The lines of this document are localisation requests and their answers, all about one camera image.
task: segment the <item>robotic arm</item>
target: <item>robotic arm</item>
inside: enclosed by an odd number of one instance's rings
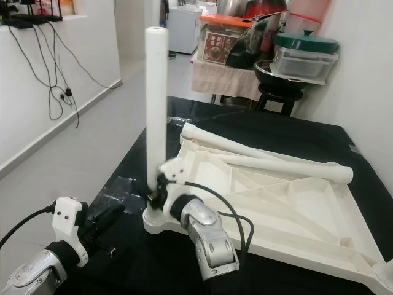
[[[115,249],[103,246],[99,236],[123,211],[123,205],[113,206],[86,220],[86,203],[59,198],[52,223],[57,242],[14,271],[0,295],[52,295],[67,279],[67,272],[84,266],[89,255],[102,249],[112,256]]]
[[[204,281],[237,272],[239,259],[222,228],[220,215],[181,185],[187,178],[184,161],[180,158],[159,167],[157,190],[149,195],[149,204],[143,214],[146,231],[151,234],[164,230],[186,231],[195,244]]]

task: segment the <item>metal pot lid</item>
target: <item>metal pot lid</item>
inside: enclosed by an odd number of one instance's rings
[[[305,30],[304,35],[277,34],[274,44],[288,49],[310,52],[334,53],[337,51],[337,41],[322,37],[313,37],[310,36],[311,33],[312,31]]]

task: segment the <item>black tablecloth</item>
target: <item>black tablecloth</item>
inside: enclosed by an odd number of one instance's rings
[[[352,167],[349,188],[385,260],[393,258],[393,199],[370,164],[338,126],[169,98],[168,115],[254,148]],[[179,151],[182,127],[168,125],[167,158]],[[106,186],[122,176],[146,182],[143,132]],[[195,248],[188,236],[148,234],[142,215],[123,214],[105,235],[119,254],[98,253],[76,269],[58,294],[204,294]],[[249,254],[243,282],[250,294],[370,294],[365,286]]]

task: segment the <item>black stool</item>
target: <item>black stool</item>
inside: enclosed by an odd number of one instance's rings
[[[288,117],[290,117],[292,113],[295,102],[303,98],[303,92],[297,89],[278,89],[274,87],[266,87],[262,84],[259,84],[258,90],[260,93],[262,93],[262,95],[260,96],[258,104],[255,107],[256,111],[272,112],[274,114],[281,114]],[[281,112],[273,112],[266,110],[265,106],[268,100],[282,103],[283,106]]]

